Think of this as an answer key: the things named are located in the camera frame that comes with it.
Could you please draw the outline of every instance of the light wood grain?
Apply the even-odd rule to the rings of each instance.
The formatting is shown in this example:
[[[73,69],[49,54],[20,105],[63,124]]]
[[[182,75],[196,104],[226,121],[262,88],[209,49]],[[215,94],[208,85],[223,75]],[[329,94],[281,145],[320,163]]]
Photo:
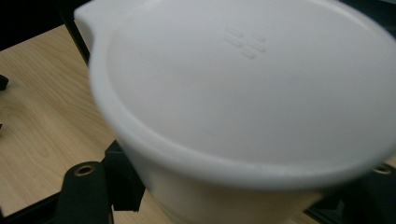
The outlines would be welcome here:
[[[5,215],[60,190],[64,173],[100,161],[114,139],[90,93],[87,66],[63,26],[0,52],[0,206]],[[389,161],[396,164],[396,159]],[[146,193],[116,223],[170,224]],[[317,223],[299,214],[290,223]]]

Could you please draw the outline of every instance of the white plastic container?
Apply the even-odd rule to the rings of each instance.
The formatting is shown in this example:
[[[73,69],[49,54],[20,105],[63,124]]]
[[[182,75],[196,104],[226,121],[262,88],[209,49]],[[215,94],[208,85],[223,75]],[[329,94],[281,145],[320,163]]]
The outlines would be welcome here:
[[[95,0],[92,92],[179,224],[277,224],[389,157],[396,44],[333,0]]]

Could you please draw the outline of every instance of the white lid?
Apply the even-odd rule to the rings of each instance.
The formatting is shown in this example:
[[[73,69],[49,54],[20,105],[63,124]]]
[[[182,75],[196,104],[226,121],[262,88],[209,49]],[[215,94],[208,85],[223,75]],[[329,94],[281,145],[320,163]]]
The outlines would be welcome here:
[[[395,149],[396,44],[336,1],[148,0],[115,26],[93,46],[93,94],[124,144],[170,169],[313,188]]]

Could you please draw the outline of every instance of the wooden surface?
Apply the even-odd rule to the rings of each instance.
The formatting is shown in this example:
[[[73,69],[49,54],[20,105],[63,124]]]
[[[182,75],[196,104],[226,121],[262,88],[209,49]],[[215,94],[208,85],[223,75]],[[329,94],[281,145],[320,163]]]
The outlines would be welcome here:
[[[0,74],[10,79],[0,92],[0,206],[5,216],[58,192],[70,167],[100,161],[114,140],[92,101],[87,72],[63,26],[0,52]],[[170,224],[147,192],[139,213],[116,212],[115,220]],[[303,214],[294,221],[316,223]]]

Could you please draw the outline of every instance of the embossed logo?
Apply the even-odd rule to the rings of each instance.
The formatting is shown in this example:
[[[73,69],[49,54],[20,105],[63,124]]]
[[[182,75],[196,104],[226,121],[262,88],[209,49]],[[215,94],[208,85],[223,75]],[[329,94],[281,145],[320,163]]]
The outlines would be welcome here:
[[[249,59],[255,59],[257,54],[265,52],[265,38],[262,35],[245,35],[233,28],[226,28],[224,41],[230,46],[239,49],[239,53]]]

